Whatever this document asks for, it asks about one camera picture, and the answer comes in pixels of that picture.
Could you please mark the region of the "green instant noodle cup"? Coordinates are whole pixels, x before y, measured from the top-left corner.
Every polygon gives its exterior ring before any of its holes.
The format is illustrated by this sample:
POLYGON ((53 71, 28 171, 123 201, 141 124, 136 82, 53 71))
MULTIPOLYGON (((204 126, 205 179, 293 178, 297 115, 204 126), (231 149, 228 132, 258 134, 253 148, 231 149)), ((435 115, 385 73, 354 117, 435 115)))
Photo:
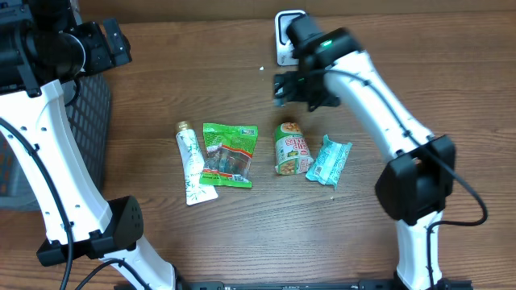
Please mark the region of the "green instant noodle cup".
POLYGON ((307 172, 314 159, 299 125, 284 122, 275 131, 276 173, 295 175, 307 172))

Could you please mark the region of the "teal tissue pack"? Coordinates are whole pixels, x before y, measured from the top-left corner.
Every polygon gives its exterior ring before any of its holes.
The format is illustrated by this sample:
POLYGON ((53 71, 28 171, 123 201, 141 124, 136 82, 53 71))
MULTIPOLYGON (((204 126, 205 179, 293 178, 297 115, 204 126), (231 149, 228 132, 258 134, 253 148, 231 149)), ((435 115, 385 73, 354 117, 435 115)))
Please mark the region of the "teal tissue pack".
POLYGON ((337 143, 323 136, 322 147, 308 172, 306 179, 337 189, 339 178, 352 149, 352 143, 337 143))

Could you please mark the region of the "green snack bag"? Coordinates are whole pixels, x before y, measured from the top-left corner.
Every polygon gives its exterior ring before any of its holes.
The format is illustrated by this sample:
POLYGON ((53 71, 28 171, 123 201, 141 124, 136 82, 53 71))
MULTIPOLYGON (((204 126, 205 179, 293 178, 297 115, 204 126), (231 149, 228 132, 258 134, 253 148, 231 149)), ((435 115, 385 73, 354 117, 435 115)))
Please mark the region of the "green snack bag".
POLYGON ((258 138, 257 126, 203 124, 206 160, 200 182, 249 189, 249 170, 258 138))

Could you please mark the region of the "white tube with gold cap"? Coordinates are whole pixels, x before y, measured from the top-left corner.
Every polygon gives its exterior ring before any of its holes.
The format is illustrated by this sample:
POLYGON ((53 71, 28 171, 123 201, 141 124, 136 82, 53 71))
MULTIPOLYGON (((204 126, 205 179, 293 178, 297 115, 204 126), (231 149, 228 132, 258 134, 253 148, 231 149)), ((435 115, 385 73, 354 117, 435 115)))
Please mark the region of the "white tube with gold cap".
POLYGON ((195 131, 187 121, 179 122, 176 129, 185 178, 186 204, 197 205, 217 199, 218 193, 213 185, 200 183, 205 161, 195 131))

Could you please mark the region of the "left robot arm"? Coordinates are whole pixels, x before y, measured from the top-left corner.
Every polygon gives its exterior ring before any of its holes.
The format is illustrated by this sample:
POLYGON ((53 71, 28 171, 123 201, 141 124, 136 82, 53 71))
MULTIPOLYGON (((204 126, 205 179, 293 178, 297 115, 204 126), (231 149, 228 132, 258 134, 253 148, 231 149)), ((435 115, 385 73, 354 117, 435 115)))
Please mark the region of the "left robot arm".
POLYGON ((83 23, 69 1, 2 2, 1 131, 44 218, 42 265, 71 267, 87 256, 135 289, 183 289, 144 237, 138 201, 98 191, 65 111, 64 83, 130 63, 130 50, 115 19, 83 23))

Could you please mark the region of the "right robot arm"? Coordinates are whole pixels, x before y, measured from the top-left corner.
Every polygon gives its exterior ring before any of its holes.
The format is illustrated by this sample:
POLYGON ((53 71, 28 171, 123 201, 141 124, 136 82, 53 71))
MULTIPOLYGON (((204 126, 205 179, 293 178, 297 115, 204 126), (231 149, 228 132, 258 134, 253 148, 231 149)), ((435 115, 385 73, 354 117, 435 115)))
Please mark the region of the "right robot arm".
POLYGON ((455 179, 454 143, 435 136, 399 102, 348 29, 326 33, 305 11, 284 10, 275 17, 275 33, 278 65, 296 66, 275 75, 276 105, 305 102, 313 111, 345 104, 384 158, 375 193, 396 225, 392 287, 451 288, 439 268, 438 243, 455 179))

